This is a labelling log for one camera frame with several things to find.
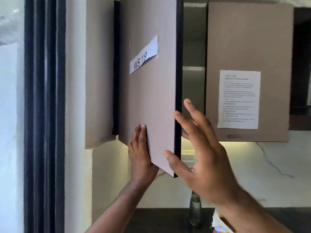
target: wall cabinet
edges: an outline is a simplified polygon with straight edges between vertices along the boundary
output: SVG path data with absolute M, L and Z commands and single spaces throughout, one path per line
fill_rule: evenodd
M 157 54 L 140 66 L 155 37 Z M 183 99 L 190 98 L 220 141 L 287 141 L 292 38 L 291 5 L 120 0 L 119 140 L 127 144 L 146 124 L 152 162 L 174 176 L 162 153 L 180 157 L 173 111 L 189 116 Z M 218 128 L 221 70 L 260 72 L 256 129 Z M 238 91 L 230 102 L 243 100 Z M 239 119 L 238 112 L 231 114 Z

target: person's right hand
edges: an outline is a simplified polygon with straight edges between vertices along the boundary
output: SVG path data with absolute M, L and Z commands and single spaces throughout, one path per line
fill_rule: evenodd
M 188 168 L 176 155 L 165 151 L 171 169 L 186 186 L 201 198 L 216 206 L 235 201 L 241 188 L 232 172 L 225 148 L 219 143 L 210 121 L 197 110 L 189 99 L 184 101 L 194 122 L 175 111 L 174 117 L 187 133 L 196 152 L 197 163 Z

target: paper label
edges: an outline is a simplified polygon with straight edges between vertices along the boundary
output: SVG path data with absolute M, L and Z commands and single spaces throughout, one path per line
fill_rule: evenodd
M 157 54 L 158 36 L 155 36 L 155 38 L 130 62 L 130 74 L 138 70 L 147 59 Z
M 220 70 L 218 128 L 258 129 L 261 72 Z

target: cabinet door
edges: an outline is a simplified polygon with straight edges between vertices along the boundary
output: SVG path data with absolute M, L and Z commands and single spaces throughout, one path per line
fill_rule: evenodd
M 293 6 L 209 3 L 207 31 L 206 115 L 214 126 L 218 139 L 220 141 L 287 141 Z M 221 70 L 247 71 L 247 77 L 258 75 L 260 72 L 257 129 L 217 128 Z M 224 83 L 224 87 L 228 89 L 228 84 Z M 226 96 L 227 114 L 223 116 L 229 115 L 228 120 L 234 121 L 230 119 L 234 117 L 237 123 L 243 123 L 246 121 L 243 119 L 248 117 L 243 118 L 241 114 L 251 114 L 252 111 L 244 110 L 245 106 L 235 107 L 236 101 L 248 102 L 245 97 L 240 97 L 240 89 L 235 89 L 238 87 L 239 85 L 228 89 L 233 91 L 231 93 L 233 97 Z
M 167 149 L 180 158 L 181 152 L 173 112 L 182 107 L 183 0 L 120 0 L 120 12 L 119 140 L 127 144 L 135 127 L 146 124 L 151 161 L 174 176 L 162 153 Z M 139 54 L 156 36 L 157 55 L 140 66 L 145 53 Z

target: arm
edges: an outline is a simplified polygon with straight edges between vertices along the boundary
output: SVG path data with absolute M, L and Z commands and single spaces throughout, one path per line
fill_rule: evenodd
M 174 112 L 196 151 L 198 162 L 189 169 L 177 156 L 165 151 L 170 167 L 186 186 L 213 204 L 233 230 L 238 233 L 291 233 L 270 216 L 235 179 L 225 148 L 218 142 L 209 120 L 189 99 L 185 107 L 194 121 Z
M 131 180 L 86 233 L 124 232 L 139 201 L 157 176 L 159 168 L 151 163 L 147 149 L 146 125 L 136 127 L 128 144 L 128 155 L 132 163 Z

